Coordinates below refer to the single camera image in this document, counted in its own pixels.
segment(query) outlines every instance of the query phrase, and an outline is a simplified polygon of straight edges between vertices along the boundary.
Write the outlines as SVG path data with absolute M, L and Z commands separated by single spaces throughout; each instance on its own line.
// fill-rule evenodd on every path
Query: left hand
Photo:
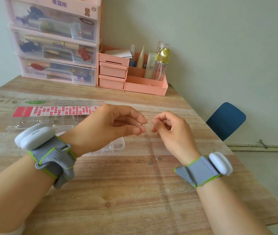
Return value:
M 105 104 L 60 138 L 80 157 L 100 150 L 118 138 L 144 133 L 143 124 L 146 123 L 146 118 L 130 106 Z

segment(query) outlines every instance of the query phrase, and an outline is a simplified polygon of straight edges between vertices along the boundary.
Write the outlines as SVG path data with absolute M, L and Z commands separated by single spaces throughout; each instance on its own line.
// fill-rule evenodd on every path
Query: wrist-worn device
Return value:
M 70 144 L 60 140 L 47 124 L 40 123 L 26 129 L 15 138 L 15 143 L 28 151 L 36 161 L 36 169 L 42 169 L 56 179 L 54 188 L 60 189 L 74 179 L 77 158 L 70 150 Z
M 216 177 L 230 175 L 233 167 L 223 154 L 215 152 L 208 158 L 201 156 L 188 166 L 175 167 L 175 173 L 197 188 Z

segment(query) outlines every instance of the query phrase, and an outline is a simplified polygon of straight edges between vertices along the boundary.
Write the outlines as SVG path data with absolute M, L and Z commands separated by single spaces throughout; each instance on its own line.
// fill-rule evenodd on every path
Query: wood grain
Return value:
M 226 155 L 234 173 L 224 180 L 257 217 L 266 225 L 278 223 L 278 201 L 171 86 L 166 96 L 155 96 L 17 77 L 0 87 L 0 171 L 25 154 L 13 143 L 16 134 L 5 130 L 24 99 L 125 104 L 148 121 L 171 110 L 187 120 L 202 154 Z M 179 162 L 150 131 L 151 123 L 146 129 L 139 137 L 126 137 L 122 151 L 80 158 L 76 178 L 47 193 L 28 218 L 24 234 L 212 234 L 196 190 L 174 173 Z

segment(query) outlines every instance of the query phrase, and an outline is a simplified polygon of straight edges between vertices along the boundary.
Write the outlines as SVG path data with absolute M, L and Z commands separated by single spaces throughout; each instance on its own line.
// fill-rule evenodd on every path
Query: pink desk organizer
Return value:
M 163 81 L 144 78 L 145 69 L 129 67 L 129 59 L 104 54 L 105 51 L 114 49 L 117 48 L 103 45 L 98 53 L 98 87 L 165 95 L 168 88 L 166 77 Z M 139 55 L 140 53 L 135 53 L 136 61 Z M 144 64 L 147 59 L 148 55 L 144 55 Z

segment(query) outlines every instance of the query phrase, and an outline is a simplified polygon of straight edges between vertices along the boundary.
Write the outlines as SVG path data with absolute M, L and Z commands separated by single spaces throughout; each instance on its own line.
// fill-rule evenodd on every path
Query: blue chair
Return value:
M 246 120 L 246 115 L 231 103 L 223 103 L 206 122 L 224 141 Z

